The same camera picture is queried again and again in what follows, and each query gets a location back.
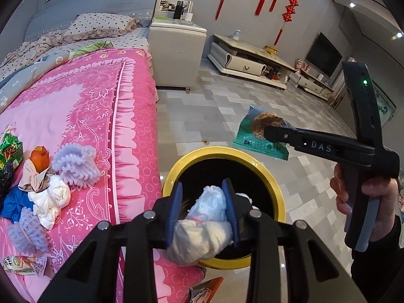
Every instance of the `gripper handle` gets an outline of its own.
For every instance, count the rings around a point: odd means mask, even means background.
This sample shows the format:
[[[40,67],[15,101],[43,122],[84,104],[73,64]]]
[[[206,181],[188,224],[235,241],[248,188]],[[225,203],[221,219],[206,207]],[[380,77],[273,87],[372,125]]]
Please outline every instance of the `gripper handle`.
[[[376,222],[380,197],[369,197],[362,193],[362,183],[371,178],[369,172],[347,164],[341,166],[349,195],[347,203],[352,208],[352,214],[345,221],[345,244],[353,250],[364,252]]]

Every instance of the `bottle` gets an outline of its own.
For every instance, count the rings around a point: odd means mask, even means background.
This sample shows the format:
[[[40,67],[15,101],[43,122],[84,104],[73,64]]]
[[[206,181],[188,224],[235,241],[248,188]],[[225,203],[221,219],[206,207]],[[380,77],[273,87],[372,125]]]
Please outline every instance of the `bottle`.
[[[184,10],[184,1],[177,1],[175,6],[174,16],[172,19],[181,19],[182,12]]]
[[[234,34],[232,36],[232,39],[235,41],[239,41],[240,36],[241,36],[241,31],[239,29],[236,29],[236,31],[234,32]]]

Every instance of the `television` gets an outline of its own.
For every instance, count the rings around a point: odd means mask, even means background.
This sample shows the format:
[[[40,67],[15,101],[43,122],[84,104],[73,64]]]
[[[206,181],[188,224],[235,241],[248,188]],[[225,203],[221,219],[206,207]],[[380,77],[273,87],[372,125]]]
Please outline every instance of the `television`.
[[[316,66],[320,71],[331,77],[341,61],[342,55],[323,33],[314,41],[306,60]]]

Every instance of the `purple fluffy object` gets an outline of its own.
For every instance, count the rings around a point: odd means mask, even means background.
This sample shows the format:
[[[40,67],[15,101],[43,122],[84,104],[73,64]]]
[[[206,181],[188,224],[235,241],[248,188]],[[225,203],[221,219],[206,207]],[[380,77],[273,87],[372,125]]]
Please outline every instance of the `purple fluffy object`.
[[[95,164],[96,151],[91,146],[67,143],[59,148],[52,160],[52,168],[61,171],[63,182],[81,188],[92,187],[101,177]]]
[[[29,242],[22,229],[24,229],[32,243]],[[30,208],[23,207],[20,222],[14,222],[14,224],[9,225],[7,230],[17,252],[34,254],[36,250],[40,250],[41,252],[49,253],[45,230]]]

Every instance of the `pink bedspread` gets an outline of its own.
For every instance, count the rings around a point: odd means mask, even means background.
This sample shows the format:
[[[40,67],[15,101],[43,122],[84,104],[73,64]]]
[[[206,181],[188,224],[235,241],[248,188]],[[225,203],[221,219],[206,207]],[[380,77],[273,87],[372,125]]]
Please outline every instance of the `pink bedspread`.
[[[157,158],[156,88],[148,72],[148,53],[108,49],[55,68],[26,90],[0,115],[0,130],[12,126],[25,157],[37,145],[53,155],[68,142],[97,151],[100,181],[90,189],[72,188],[71,201],[48,232],[57,271],[101,220],[126,222],[152,208],[161,196]],[[15,255],[9,221],[0,218],[0,258]],[[123,258],[117,301],[122,301]],[[177,267],[154,251],[159,302],[182,302],[200,282],[199,268]],[[23,297],[35,302],[47,278],[9,274]]]

